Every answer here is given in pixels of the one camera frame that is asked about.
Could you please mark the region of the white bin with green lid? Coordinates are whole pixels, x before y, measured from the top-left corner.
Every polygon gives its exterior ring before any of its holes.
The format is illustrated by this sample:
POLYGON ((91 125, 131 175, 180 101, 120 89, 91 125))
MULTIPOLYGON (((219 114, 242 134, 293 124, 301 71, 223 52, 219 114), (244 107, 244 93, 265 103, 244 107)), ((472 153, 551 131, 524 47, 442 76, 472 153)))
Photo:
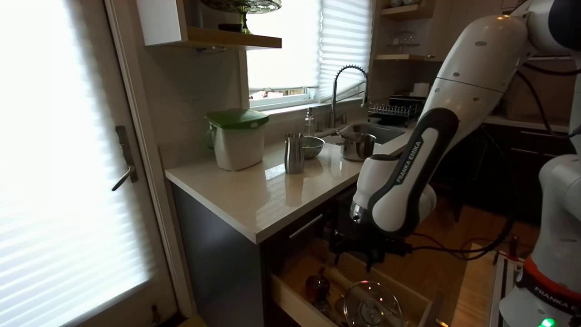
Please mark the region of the white bin with green lid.
POLYGON ((269 116, 250 109, 208 112, 206 138, 220 169, 235 172, 263 160, 264 133, 269 116))

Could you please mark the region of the dark base cabinet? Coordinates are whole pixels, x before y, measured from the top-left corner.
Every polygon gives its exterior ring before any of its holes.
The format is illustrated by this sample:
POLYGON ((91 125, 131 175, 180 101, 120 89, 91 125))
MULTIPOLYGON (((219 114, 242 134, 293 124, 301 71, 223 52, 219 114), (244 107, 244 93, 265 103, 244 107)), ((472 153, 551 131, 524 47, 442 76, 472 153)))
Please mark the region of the dark base cabinet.
POLYGON ((452 199, 456 215, 467 204, 539 226, 540 169, 574 151, 569 140, 543 130, 482 124, 446 153, 430 186, 452 199))

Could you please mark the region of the small glass stand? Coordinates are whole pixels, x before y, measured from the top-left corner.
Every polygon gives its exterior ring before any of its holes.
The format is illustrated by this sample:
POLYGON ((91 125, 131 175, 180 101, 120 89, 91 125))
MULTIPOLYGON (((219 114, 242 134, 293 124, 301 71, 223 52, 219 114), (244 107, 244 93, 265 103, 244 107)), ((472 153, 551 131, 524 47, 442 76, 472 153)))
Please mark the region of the small glass stand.
POLYGON ((392 46, 396 46, 400 49, 405 47, 419 46, 419 43, 416 39, 417 37, 415 32, 408 29, 402 29, 395 34, 394 40, 392 41, 392 46))

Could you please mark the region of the steel spring tap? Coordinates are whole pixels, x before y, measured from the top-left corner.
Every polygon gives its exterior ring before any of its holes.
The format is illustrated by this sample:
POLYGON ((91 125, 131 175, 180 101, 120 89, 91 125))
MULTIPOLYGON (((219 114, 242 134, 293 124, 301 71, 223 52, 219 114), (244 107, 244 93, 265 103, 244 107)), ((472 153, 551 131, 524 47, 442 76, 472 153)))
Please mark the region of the steel spring tap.
POLYGON ((338 80, 340 78, 340 75, 347 69, 355 69, 363 75, 365 88, 363 91, 363 99, 362 99, 361 107, 366 109, 369 105, 369 73, 367 71, 365 71, 362 67, 354 65, 354 64, 348 64, 348 65, 343 66, 335 74, 335 77, 333 80, 333 91, 332 91, 332 98, 331 98, 331 105, 330 105, 330 113, 329 113, 329 118, 328 118, 328 127, 329 128, 336 128, 337 122, 340 121, 340 118, 338 118, 337 113, 336 113, 338 80))

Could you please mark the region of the door with white blind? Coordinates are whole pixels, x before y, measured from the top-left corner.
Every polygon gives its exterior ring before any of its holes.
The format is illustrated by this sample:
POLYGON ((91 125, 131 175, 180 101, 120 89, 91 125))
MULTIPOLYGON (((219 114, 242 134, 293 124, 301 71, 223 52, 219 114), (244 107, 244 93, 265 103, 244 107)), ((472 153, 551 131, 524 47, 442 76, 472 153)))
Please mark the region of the door with white blind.
POLYGON ((0 0, 0 327, 181 320, 104 0, 0 0))

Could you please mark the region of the dark red bottle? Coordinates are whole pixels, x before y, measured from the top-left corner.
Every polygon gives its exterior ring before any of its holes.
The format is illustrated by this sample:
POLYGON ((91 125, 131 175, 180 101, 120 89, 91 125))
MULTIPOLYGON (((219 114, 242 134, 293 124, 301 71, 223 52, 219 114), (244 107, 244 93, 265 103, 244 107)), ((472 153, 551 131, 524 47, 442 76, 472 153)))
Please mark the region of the dark red bottle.
POLYGON ((311 304, 325 301, 330 291, 330 281, 325 277, 326 267, 307 278, 305 282, 305 296, 311 304))

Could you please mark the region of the steel pot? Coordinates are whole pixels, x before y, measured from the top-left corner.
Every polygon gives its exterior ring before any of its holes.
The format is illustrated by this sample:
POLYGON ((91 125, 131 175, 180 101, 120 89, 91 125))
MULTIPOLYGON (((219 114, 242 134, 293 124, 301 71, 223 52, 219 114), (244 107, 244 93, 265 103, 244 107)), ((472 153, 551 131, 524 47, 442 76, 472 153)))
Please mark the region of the steel pot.
POLYGON ((371 157, 376 137, 361 132, 336 132, 342 139, 341 155, 347 161, 363 162, 371 157))

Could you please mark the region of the window with white blinds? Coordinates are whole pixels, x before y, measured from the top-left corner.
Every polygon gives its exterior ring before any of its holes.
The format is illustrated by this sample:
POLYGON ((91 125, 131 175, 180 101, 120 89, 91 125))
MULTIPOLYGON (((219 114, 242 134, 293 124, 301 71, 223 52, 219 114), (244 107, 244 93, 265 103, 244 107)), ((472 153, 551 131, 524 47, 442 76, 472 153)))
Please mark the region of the window with white blinds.
POLYGON ((246 54, 250 107, 270 110, 329 102, 365 83, 376 0, 281 0, 276 12, 252 14, 256 35, 280 49, 246 54))

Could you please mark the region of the green bowl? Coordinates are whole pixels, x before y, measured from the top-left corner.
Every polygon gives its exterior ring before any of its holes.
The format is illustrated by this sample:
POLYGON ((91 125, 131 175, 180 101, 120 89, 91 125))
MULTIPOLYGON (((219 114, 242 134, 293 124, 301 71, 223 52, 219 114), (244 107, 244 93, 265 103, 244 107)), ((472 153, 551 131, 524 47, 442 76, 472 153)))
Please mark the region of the green bowl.
POLYGON ((323 139, 314 136, 303 136, 302 149, 304 159, 307 161, 316 158, 321 153, 324 145, 325 141, 323 139))

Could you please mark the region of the glass cake stand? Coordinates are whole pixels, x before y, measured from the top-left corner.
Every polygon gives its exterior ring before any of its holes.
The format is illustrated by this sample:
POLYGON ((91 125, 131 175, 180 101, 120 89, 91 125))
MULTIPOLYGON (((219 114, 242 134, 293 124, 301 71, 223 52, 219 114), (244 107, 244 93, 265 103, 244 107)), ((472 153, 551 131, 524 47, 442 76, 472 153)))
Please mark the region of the glass cake stand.
POLYGON ((270 13, 282 7, 281 0, 201 0, 202 4, 220 12, 239 15, 241 33, 252 35, 247 26, 249 13, 270 13))

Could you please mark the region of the wooden rolling pin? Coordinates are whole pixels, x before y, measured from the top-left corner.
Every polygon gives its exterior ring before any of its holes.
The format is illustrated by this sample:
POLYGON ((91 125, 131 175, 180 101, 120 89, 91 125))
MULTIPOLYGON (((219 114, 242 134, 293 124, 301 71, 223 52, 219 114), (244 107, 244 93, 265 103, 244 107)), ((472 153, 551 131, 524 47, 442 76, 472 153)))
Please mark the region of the wooden rolling pin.
POLYGON ((338 285, 344 298, 359 301, 365 299, 365 293, 359 289, 357 283, 345 277, 336 267, 326 267, 323 274, 327 279, 338 285))

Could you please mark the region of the glass lid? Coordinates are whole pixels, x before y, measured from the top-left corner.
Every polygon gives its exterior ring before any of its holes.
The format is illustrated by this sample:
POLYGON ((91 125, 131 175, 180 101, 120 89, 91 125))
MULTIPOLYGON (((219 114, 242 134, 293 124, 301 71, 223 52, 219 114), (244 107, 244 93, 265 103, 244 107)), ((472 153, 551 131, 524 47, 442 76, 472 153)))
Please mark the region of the glass lid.
POLYGON ((343 315, 347 327, 405 327, 396 296, 373 281, 355 282, 346 292, 343 315))

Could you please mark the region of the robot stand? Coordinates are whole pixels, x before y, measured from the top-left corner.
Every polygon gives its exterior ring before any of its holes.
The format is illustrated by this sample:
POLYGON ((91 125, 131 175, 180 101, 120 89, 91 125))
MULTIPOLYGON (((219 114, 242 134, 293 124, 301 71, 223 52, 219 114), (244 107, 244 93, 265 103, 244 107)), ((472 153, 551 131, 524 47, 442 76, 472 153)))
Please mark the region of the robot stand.
POLYGON ((524 260, 509 259, 506 253, 500 251, 493 261, 492 296, 488 315, 488 327, 509 327, 500 313, 500 301, 514 288, 524 260))

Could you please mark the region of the wooden wall shelf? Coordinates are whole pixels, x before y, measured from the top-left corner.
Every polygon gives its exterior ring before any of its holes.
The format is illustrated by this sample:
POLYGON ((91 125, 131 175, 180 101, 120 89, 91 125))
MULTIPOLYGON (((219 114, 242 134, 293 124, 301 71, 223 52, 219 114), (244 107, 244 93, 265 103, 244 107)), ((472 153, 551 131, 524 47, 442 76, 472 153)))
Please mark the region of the wooden wall shelf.
POLYGON ((193 49, 263 50, 282 48, 282 39, 191 25, 199 0, 136 0, 146 46, 193 49))

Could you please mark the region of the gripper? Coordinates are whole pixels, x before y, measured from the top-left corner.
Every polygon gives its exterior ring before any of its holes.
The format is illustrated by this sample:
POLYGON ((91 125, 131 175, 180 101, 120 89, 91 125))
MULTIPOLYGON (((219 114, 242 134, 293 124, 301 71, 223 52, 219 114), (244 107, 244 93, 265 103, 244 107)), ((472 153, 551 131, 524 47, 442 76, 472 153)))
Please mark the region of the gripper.
POLYGON ((413 252, 411 244, 399 238, 389 238, 371 224, 359 224, 350 219, 324 218, 324 239, 334 255, 333 265, 338 266, 340 256, 357 253, 363 256, 365 270, 371 273, 374 263, 383 263, 387 254, 405 257, 413 252))

